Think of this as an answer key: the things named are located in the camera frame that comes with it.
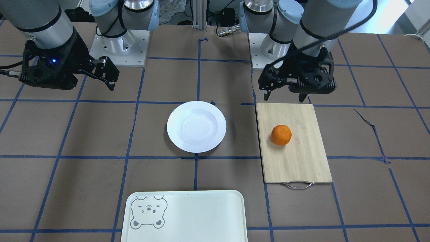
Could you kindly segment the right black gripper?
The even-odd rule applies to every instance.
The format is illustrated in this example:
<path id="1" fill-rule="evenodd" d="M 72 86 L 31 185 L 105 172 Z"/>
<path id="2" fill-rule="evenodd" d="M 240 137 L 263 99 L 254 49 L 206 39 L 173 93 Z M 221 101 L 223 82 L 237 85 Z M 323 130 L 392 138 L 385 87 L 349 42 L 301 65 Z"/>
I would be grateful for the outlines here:
<path id="1" fill-rule="evenodd" d="M 71 90 L 77 85 L 74 75 L 81 74 L 102 81 L 114 91 L 119 70 L 108 56 L 91 57 L 76 30 L 65 44 L 56 48 L 39 48 L 34 38 L 29 38 L 25 46 L 20 82 L 32 87 Z"/>

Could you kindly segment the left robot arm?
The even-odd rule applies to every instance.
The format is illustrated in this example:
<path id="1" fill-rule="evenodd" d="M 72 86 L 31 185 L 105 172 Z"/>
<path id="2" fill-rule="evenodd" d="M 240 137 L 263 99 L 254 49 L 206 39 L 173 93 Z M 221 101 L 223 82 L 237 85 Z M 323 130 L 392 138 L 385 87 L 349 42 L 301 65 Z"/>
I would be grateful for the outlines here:
<path id="1" fill-rule="evenodd" d="M 288 86 L 303 102 L 309 94 L 329 94 L 337 85 L 331 50 L 336 33 L 345 29 L 360 0 L 244 0 L 241 31 L 264 33 L 275 43 L 289 45 L 280 67 L 266 64 L 258 80 L 268 100 L 275 89 Z"/>

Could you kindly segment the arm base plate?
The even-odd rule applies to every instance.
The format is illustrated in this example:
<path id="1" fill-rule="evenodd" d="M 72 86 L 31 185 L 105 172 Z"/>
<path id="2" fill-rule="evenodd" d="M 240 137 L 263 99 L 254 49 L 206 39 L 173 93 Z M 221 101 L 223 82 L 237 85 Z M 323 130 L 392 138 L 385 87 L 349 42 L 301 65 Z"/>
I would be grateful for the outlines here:
<path id="1" fill-rule="evenodd" d="M 266 33 L 249 33 L 249 50 L 253 70 L 263 70 L 267 64 L 284 57 L 292 43 L 294 33 L 286 37 Z"/>
<path id="2" fill-rule="evenodd" d="M 95 59 L 108 56 L 117 67 L 144 67 L 151 31 L 128 30 L 123 36 L 95 36 L 90 55 Z"/>

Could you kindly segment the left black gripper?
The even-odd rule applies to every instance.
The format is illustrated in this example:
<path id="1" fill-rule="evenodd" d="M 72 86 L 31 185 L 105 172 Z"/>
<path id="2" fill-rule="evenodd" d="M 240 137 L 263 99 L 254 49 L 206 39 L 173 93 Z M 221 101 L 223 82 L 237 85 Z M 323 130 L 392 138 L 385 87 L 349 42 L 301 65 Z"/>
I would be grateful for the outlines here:
<path id="1" fill-rule="evenodd" d="M 299 94 L 300 103 L 309 100 L 309 94 L 330 94 L 337 89 L 331 52 L 323 47 L 316 57 L 299 53 L 284 60 L 278 68 L 267 64 L 258 85 L 264 101 L 268 101 L 272 91 L 284 86 Z"/>

